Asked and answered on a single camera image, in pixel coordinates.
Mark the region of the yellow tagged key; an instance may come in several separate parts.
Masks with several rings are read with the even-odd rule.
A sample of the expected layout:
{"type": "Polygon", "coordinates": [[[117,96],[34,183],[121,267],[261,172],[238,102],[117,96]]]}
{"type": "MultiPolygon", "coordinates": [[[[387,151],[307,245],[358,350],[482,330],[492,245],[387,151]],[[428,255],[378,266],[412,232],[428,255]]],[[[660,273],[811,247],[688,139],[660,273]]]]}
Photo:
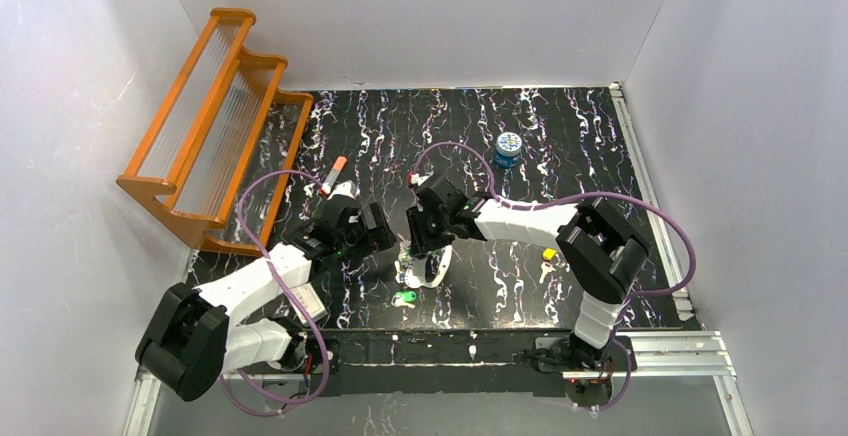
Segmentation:
{"type": "Polygon", "coordinates": [[[542,264],[541,264],[541,275],[539,277],[539,283],[542,284],[545,282],[548,274],[556,270],[554,265],[554,260],[557,256],[557,251],[552,248],[547,248],[542,253],[542,264]]]}

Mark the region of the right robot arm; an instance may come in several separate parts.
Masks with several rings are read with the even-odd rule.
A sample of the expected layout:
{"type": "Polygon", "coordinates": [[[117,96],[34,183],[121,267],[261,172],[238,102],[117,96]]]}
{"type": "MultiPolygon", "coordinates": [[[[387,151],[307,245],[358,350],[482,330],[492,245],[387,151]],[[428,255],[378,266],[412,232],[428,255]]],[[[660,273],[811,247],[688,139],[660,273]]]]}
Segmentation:
{"type": "Polygon", "coordinates": [[[411,175],[416,203],[406,212],[410,254],[423,258],[456,239],[504,240],[556,250],[583,290],[570,337],[573,351],[605,350],[617,317],[651,253],[647,239],[610,202],[520,209],[490,195],[468,196],[442,175],[411,175]]]}

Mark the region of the white metal keyring plate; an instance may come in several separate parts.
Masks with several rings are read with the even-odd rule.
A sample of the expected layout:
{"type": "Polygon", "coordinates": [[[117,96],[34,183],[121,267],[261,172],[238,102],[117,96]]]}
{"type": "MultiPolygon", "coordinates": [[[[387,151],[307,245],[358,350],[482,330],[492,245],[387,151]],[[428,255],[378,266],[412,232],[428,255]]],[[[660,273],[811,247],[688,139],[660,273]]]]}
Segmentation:
{"type": "Polygon", "coordinates": [[[453,247],[448,245],[426,256],[413,257],[410,254],[410,245],[402,243],[395,260],[395,279],[411,289],[436,288],[448,272],[453,253],[453,247]]]}

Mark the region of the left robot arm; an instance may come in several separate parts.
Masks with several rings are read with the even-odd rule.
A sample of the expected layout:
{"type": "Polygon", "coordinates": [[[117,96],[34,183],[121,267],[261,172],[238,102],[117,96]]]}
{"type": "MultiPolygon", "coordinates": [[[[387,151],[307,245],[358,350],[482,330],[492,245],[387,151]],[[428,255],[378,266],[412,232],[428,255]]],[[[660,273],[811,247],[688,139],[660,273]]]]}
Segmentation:
{"type": "Polygon", "coordinates": [[[292,335],[270,319],[246,323],[251,314],[284,291],[306,286],[319,269],[388,250],[396,242],[381,204],[362,206],[335,192],[269,255],[210,283],[168,288],[135,360],[180,399],[194,401],[226,372],[284,358],[292,335]]]}

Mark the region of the green tagged key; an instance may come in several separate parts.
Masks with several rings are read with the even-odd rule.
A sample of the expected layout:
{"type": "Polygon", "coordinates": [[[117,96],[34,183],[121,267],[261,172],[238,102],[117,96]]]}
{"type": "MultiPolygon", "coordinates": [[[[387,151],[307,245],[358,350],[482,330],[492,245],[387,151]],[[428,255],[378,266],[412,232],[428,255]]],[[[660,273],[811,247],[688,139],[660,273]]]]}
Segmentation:
{"type": "Polygon", "coordinates": [[[416,307],[417,300],[418,293],[416,291],[404,290],[398,291],[393,295],[391,304],[394,307],[414,309],[416,307]]]}

